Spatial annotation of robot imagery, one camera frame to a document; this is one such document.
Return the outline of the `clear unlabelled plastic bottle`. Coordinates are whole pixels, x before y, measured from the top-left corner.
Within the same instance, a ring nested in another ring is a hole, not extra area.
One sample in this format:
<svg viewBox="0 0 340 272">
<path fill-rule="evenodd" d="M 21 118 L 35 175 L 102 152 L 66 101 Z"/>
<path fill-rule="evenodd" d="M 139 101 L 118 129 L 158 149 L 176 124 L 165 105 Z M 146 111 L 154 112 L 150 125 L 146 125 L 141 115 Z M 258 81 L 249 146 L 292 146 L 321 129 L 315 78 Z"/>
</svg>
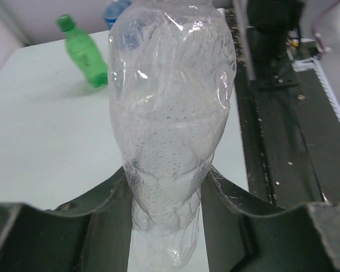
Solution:
<svg viewBox="0 0 340 272">
<path fill-rule="evenodd" d="M 232 34 L 211 1 L 136 1 L 109 31 L 110 120 L 139 271 L 177 271 L 193 255 L 235 75 Z"/>
</svg>

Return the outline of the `green plastic bottle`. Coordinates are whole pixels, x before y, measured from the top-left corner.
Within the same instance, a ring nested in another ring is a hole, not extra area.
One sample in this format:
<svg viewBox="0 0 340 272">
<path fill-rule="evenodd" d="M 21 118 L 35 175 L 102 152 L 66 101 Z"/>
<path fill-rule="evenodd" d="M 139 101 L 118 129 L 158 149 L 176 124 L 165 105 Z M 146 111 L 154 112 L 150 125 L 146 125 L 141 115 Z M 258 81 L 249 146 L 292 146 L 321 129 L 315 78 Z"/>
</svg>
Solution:
<svg viewBox="0 0 340 272">
<path fill-rule="evenodd" d="M 76 24 L 73 29 L 63 33 L 66 51 L 87 82 L 95 88 L 107 85 L 107 64 L 90 35 Z"/>
</svg>

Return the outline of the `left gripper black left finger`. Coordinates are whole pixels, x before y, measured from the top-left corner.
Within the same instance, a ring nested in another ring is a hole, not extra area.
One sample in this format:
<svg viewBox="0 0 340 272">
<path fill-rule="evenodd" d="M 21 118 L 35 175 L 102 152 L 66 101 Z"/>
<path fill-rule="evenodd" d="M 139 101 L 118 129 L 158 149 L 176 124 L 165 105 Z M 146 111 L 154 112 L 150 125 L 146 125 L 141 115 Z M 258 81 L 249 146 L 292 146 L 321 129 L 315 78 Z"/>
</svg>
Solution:
<svg viewBox="0 0 340 272">
<path fill-rule="evenodd" d="M 0 203 L 0 271 L 126 271 L 132 200 L 119 169 L 55 210 Z"/>
</svg>

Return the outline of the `green bottle cap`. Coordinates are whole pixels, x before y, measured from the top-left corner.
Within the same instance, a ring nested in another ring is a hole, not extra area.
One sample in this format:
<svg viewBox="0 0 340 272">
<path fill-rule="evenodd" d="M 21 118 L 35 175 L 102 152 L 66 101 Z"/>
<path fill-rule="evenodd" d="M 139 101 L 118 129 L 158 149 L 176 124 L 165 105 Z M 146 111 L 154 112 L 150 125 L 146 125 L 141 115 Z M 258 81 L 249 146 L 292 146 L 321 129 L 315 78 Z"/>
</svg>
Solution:
<svg viewBox="0 0 340 272">
<path fill-rule="evenodd" d="M 59 16 L 56 23 L 62 32 L 67 32 L 75 27 L 75 22 L 69 14 Z"/>
</svg>

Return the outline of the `clear bottle with blue label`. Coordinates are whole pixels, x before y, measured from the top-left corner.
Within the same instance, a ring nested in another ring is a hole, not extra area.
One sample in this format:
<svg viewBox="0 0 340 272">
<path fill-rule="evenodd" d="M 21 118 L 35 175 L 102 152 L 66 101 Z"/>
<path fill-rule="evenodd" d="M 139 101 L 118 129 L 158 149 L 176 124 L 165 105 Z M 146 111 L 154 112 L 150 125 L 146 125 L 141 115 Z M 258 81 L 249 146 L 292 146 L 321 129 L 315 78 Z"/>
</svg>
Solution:
<svg viewBox="0 0 340 272">
<path fill-rule="evenodd" d="M 102 19 L 108 29 L 111 29 L 118 17 L 126 10 L 132 1 L 129 0 L 110 0 L 106 2 L 105 9 L 102 13 Z"/>
</svg>

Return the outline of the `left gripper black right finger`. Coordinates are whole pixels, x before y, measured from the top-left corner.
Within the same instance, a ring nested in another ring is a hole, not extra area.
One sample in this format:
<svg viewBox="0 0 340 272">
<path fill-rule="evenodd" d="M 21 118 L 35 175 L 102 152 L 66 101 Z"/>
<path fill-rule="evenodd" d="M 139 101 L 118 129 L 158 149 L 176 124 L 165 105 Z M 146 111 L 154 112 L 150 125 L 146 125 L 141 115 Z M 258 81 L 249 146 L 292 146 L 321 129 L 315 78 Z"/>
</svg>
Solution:
<svg viewBox="0 0 340 272">
<path fill-rule="evenodd" d="M 340 271 L 340 203 L 283 209 L 215 168 L 201 201 L 210 271 Z"/>
</svg>

